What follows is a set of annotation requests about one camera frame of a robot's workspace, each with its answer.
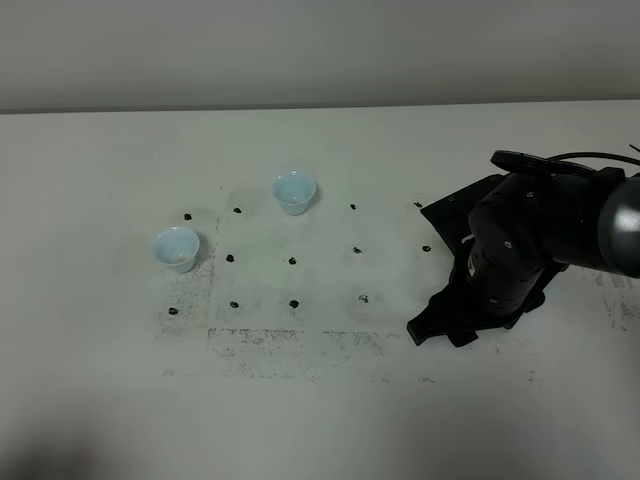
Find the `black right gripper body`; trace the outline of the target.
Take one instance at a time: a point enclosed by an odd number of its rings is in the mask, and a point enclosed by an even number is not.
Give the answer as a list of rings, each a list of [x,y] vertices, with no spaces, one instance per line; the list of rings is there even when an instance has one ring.
[[[476,330],[513,327],[563,270],[535,233],[535,194],[543,184],[491,175],[421,210],[454,254],[445,287],[464,297]]]

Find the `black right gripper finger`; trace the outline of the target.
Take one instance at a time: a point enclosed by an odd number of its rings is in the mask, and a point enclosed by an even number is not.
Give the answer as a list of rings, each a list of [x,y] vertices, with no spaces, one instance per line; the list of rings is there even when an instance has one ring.
[[[446,336],[454,347],[464,347],[478,339],[477,332],[469,329],[451,330]]]
[[[434,337],[447,338],[446,333],[451,330],[476,331],[473,319],[464,297],[445,287],[433,295],[427,307],[407,323],[407,331],[414,344],[420,346]]]

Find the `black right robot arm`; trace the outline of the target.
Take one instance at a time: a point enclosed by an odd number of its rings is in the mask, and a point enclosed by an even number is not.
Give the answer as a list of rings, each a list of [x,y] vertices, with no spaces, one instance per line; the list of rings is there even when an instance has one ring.
[[[500,173],[422,208],[454,262],[447,285],[407,324],[416,345],[445,336],[462,347],[481,330],[512,328],[571,265],[638,277],[639,177],[584,159],[637,162],[497,150],[491,161]]]

